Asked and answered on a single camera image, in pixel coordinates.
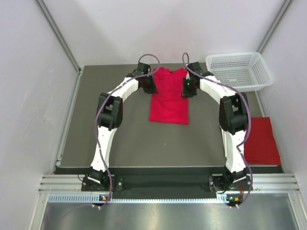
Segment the bright pink-red t shirt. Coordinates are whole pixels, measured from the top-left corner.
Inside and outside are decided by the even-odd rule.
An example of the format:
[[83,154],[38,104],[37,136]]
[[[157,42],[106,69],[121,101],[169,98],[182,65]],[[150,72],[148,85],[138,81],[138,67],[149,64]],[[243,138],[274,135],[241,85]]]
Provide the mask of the bright pink-red t shirt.
[[149,121],[187,125],[189,100],[183,98],[182,83],[187,71],[184,68],[169,70],[160,67],[154,74],[157,93],[152,94]]

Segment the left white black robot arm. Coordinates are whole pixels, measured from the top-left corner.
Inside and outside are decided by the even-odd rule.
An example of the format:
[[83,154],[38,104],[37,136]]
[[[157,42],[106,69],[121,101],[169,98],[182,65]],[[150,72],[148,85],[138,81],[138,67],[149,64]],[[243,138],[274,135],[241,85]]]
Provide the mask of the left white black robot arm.
[[123,103],[140,88],[149,94],[158,92],[150,65],[141,62],[115,89],[99,95],[94,121],[96,150],[89,175],[98,190],[106,189],[110,183],[109,155],[115,132],[123,120]]

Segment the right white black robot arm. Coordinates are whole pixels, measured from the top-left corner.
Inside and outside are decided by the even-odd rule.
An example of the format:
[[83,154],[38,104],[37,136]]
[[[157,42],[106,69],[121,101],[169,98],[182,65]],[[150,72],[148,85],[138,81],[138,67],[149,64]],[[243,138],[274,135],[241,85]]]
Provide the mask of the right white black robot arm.
[[221,190],[234,190],[247,177],[246,164],[242,156],[248,128],[247,96],[230,86],[222,84],[209,71],[205,72],[199,62],[186,65],[188,71],[183,78],[182,97],[191,98],[201,90],[211,96],[219,105],[219,126],[222,133],[226,158],[225,172],[222,178],[214,179],[212,184]]

